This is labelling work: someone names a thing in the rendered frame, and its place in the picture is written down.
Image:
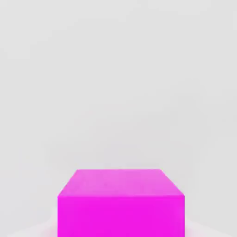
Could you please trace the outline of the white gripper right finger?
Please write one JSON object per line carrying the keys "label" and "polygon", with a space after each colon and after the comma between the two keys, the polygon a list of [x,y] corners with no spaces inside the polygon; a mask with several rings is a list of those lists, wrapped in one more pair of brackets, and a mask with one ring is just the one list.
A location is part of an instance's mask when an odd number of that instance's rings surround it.
{"label": "white gripper right finger", "polygon": [[185,217],[185,237],[222,237],[222,233]]}

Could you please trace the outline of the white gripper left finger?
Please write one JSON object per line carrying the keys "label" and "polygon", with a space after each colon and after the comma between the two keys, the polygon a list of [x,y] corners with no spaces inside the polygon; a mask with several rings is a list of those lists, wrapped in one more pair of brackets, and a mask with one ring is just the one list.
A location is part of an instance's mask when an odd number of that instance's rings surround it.
{"label": "white gripper left finger", "polygon": [[54,212],[46,222],[20,231],[16,237],[58,237],[57,214]]}

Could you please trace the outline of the small magenta cube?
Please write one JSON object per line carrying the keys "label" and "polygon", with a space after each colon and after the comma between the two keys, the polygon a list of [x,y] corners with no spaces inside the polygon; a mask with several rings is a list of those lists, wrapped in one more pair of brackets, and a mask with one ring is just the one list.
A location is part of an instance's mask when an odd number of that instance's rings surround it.
{"label": "small magenta cube", "polygon": [[185,196],[160,169],[79,169],[57,197],[57,237],[185,237]]}

